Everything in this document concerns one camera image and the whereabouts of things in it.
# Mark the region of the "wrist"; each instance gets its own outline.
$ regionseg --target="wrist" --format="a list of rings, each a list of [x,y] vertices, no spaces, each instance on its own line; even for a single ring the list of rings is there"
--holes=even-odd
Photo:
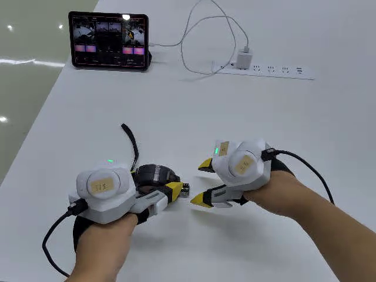
[[[98,269],[73,269],[66,282],[115,282],[116,276],[106,274]]]

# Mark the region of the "electrical outlet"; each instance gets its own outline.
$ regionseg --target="electrical outlet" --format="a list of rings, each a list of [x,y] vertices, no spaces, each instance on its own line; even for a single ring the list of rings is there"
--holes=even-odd
[[[268,73],[274,75],[277,73],[277,69],[275,66],[268,66]]]
[[[253,65],[253,71],[255,73],[261,73],[261,66],[260,65]]]
[[[251,64],[249,69],[237,69],[235,62],[227,65],[225,68],[218,71],[218,73],[227,73],[231,75],[251,75],[251,76],[267,76],[274,78],[298,78],[298,79],[314,79],[311,69],[303,66],[276,66],[260,63]],[[213,62],[212,70],[216,71],[222,66],[219,63]]]
[[[288,75],[291,72],[290,67],[289,66],[283,66],[281,72]]]

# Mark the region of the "label sticker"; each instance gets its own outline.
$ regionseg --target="label sticker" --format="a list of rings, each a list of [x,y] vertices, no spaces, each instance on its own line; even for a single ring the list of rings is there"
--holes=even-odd
[[[219,155],[220,157],[227,155],[227,150],[229,149],[229,141],[222,142],[219,148]]]
[[[235,167],[238,174],[244,174],[247,169],[252,165],[253,159],[250,156],[245,155]]]
[[[111,177],[93,181],[90,184],[93,194],[110,191],[113,189],[113,180]]]

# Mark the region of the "cable connector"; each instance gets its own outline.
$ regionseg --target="cable connector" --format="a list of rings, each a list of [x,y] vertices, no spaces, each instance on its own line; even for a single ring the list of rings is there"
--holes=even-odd
[[[237,69],[249,69],[251,66],[253,57],[252,50],[248,46],[245,46],[244,49],[239,50],[236,59],[236,68]]]
[[[190,190],[189,184],[183,183],[183,188],[182,188],[182,191],[180,191],[179,197],[188,198],[189,197],[189,190]]]
[[[275,156],[277,156],[279,152],[275,148],[269,148],[263,150],[261,152],[261,160],[267,162],[268,160],[272,160]]]
[[[70,213],[71,216],[77,216],[88,208],[88,203],[84,199],[78,199],[69,205],[67,212]]]

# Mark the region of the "tablet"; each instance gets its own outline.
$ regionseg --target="tablet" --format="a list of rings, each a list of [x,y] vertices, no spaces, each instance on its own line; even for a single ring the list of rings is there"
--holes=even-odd
[[[149,19],[139,14],[69,13],[70,49],[75,67],[149,67]]]

